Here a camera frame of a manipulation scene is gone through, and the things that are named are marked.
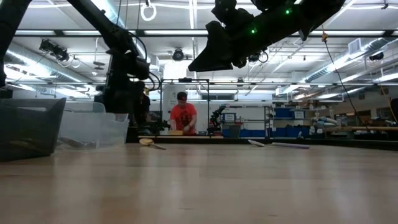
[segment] clear plastic bin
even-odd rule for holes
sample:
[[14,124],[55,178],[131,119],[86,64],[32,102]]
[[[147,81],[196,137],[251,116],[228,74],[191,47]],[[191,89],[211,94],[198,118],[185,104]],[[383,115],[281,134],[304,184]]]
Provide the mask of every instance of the clear plastic bin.
[[126,142],[126,114],[106,113],[101,103],[67,102],[59,140],[72,148],[98,149]]
[[0,161],[54,152],[66,99],[0,100]]

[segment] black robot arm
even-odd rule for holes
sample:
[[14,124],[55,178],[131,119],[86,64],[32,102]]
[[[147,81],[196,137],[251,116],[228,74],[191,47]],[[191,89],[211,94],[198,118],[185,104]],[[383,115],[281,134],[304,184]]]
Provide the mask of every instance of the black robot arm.
[[[3,0],[0,4],[0,87],[5,85],[6,80],[4,57],[31,1]],[[113,24],[94,3],[90,0],[68,2],[100,32],[109,47],[107,53],[112,56],[101,101],[108,112],[128,112],[127,101],[143,90],[135,89],[127,74],[145,80],[149,77],[149,64],[146,59],[138,57],[132,34]]]

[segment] wooden table surface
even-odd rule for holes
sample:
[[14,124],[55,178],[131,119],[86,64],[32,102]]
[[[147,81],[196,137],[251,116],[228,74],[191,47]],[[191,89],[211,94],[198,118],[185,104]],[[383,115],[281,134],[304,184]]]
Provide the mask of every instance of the wooden table surface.
[[0,163],[0,223],[398,223],[398,154],[130,144]]

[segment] red t-shirt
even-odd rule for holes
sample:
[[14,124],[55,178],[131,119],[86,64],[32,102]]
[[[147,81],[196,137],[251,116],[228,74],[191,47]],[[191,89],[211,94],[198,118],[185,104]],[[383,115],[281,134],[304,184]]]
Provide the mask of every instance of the red t-shirt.
[[[184,108],[175,105],[171,111],[170,119],[175,120],[176,128],[182,131],[185,126],[191,123],[192,117],[197,114],[195,107],[187,103]],[[195,126],[191,127],[188,134],[196,134]]]

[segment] man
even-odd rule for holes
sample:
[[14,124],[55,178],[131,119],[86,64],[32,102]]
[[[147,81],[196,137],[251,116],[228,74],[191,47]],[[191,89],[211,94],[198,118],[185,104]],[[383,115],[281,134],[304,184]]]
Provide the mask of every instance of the man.
[[[145,88],[145,83],[142,81],[139,81],[136,83],[138,89],[144,89]],[[134,100],[134,122],[136,125],[140,126],[146,122],[148,122],[149,119],[149,106],[150,106],[150,99],[147,95],[144,94],[143,91],[140,91],[138,93],[138,96],[136,96],[136,100]]]
[[187,103],[187,94],[177,94],[178,104],[175,105],[170,114],[170,125],[172,130],[183,131],[184,135],[196,134],[197,111],[195,107]]

